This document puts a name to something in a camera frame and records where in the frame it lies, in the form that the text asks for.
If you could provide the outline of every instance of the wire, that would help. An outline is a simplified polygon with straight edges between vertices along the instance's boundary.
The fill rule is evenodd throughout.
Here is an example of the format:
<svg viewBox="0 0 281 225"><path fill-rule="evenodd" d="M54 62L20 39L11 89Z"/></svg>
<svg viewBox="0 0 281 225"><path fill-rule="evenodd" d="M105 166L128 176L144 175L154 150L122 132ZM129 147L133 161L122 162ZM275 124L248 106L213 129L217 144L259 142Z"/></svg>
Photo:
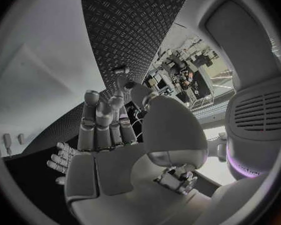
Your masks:
<svg viewBox="0 0 281 225"><path fill-rule="evenodd" d="M143 118L139 118L139 119L136 120L134 123L132 123L131 127L133 127L133 125L134 125L136 122L139 122L140 124L142 124L142 123L141 123L141 120L144 120L144 119L143 119Z"/></svg>
<svg viewBox="0 0 281 225"><path fill-rule="evenodd" d="M139 138L140 135L142 135L143 132L141 132L139 135L136 136L136 140Z"/></svg>

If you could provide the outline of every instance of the textured black ceiling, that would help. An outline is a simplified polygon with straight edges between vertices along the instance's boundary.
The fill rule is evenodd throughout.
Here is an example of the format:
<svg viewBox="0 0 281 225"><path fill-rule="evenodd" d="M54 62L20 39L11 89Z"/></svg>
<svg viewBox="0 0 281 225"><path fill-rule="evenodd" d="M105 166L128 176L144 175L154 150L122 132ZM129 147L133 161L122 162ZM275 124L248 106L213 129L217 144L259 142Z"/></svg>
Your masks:
<svg viewBox="0 0 281 225"><path fill-rule="evenodd" d="M108 100L116 89L115 68L129 66L129 78L142 82L185 0L81 0L90 44ZM65 142L79 132L82 104L45 129L22 153Z"/></svg>

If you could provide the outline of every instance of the vent grille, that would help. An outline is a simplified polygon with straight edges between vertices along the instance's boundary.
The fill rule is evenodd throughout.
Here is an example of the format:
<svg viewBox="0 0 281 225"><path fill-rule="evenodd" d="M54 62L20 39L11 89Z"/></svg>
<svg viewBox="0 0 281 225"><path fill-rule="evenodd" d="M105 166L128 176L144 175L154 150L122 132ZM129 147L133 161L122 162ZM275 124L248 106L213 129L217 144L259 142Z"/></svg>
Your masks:
<svg viewBox="0 0 281 225"><path fill-rule="evenodd" d="M234 122L245 131L281 130L281 91L242 100L235 106Z"/></svg>

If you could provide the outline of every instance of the cable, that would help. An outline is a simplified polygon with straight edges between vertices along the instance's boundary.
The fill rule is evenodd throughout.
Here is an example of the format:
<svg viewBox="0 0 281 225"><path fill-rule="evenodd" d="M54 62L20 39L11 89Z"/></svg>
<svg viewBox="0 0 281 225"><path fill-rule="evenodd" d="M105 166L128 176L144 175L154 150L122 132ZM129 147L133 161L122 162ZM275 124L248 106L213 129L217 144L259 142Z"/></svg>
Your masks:
<svg viewBox="0 0 281 225"><path fill-rule="evenodd" d="M136 122L139 122L140 124L142 124L142 123L141 123L141 120L144 120L144 119L143 119L143 118L140 118L140 119L136 120L134 123L132 123L131 127L133 127L133 125L134 125Z"/></svg>
<svg viewBox="0 0 281 225"><path fill-rule="evenodd" d="M139 138L139 136L140 136L140 135L142 135L142 134L143 134L143 132L141 132L139 135L137 135L137 136L136 136L136 139L138 139L138 138Z"/></svg>

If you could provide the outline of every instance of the purple light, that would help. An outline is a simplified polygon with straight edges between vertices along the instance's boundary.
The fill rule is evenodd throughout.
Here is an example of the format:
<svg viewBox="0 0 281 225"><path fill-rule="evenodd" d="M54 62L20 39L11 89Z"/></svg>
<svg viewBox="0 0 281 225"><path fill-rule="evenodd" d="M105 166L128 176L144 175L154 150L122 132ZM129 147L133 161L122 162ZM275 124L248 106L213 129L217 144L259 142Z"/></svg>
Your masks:
<svg viewBox="0 0 281 225"><path fill-rule="evenodd" d="M242 170L241 168L239 168L238 164L236 161L233 160L233 158L230 155L229 149L228 149L228 145L226 146L226 154L227 154L227 159L230 163L230 165L236 170L238 171L240 174L244 175L247 178L255 178L258 176L258 174L251 174L249 172L246 172L244 170Z"/></svg>

